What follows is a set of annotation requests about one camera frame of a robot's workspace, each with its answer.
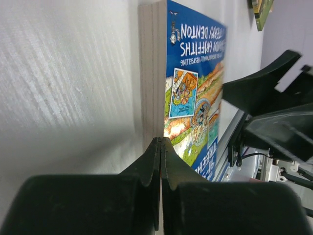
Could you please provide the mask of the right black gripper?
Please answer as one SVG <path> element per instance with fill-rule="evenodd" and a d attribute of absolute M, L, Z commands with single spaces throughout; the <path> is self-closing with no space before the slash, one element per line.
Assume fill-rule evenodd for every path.
<path fill-rule="evenodd" d="M 247 144 L 298 162 L 313 159 L 313 69 L 301 73 L 282 92 L 279 80 L 301 58 L 286 50 L 258 72 L 223 84 L 223 100 L 251 115 L 244 127 Z"/>

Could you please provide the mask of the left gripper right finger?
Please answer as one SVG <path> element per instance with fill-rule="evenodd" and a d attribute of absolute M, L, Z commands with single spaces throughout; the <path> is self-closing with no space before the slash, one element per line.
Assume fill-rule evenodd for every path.
<path fill-rule="evenodd" d="M 161 141 L 163 226 L 167 235 L 310 235 L 298 196 L 280 183 L 213 183 Z"/>

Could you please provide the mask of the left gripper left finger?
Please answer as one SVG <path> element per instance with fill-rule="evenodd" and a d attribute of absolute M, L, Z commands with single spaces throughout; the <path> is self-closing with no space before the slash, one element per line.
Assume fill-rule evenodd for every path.
<path fill-rule="evenodd" d="M 161 139 L 119 174 L 38 175 L 19 189 L 3 235 L 153 235 Z"/>

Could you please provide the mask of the blue 91-Storey Treehouse book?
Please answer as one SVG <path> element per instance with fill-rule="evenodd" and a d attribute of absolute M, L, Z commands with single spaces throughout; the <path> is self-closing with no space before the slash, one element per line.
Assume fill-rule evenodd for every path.
<path fill-rule="evenodd" d="M 166 137 L 194 171 L 215 177 L 226 27 L 172 0 L 138 7 L 143 146 Z"/>

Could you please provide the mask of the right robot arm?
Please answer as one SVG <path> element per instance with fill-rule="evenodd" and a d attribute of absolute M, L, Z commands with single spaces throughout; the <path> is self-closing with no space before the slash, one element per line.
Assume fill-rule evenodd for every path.
<path fill-rule="evenodd" d="M 286 50 L 260 71 L 223 86 L 223 100 L 238 112 L 222 136 L 219 180 L 233 176 L 244 160 L 255 158 L 252 176 L 312 188 L 313 175 L 302 164 L 313 162 L 313 69 L 280 92 L 281 78 L 301 58 Z"/>

